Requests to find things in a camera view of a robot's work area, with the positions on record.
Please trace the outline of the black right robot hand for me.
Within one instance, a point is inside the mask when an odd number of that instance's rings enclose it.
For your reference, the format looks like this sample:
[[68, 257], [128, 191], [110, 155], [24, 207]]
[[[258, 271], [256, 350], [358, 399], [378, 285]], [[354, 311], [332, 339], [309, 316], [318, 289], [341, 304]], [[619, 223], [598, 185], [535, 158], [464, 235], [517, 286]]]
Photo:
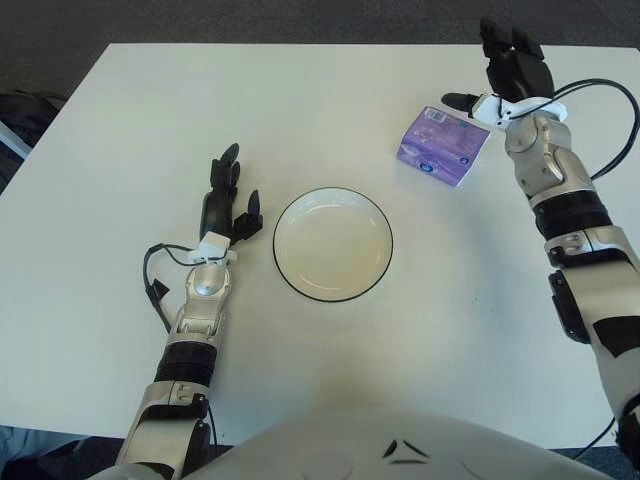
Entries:
[[552, 75], [537, 42], [517, 28], [504, 30], [489, 18], [480, 20], [480, 37], [489, 60], [486, 74], [491, 91], [446, 93], [441, 97], [444, 105], [500, 129], [530, 114], [566, 118], [566, 108], [553, 103]]

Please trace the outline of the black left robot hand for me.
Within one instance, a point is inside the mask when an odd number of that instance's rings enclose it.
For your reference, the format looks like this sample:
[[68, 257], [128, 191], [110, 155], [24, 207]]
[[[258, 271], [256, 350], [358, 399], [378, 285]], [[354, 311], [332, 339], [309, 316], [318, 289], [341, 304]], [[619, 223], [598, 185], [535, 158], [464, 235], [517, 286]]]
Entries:
[[213, 159], [210, 169], [210, 191], [205, 194], [200, 221], [200, 239], [207, 233], [224, 236], [234, 245], [248, 240], [263, 228], [259, 191], [254, 190], [247, 209], [233, 218], [233, 204], [237, 197], [237, 183], [241, 173], [238, 162], [239, 144], [231, 144], [219, 159]]

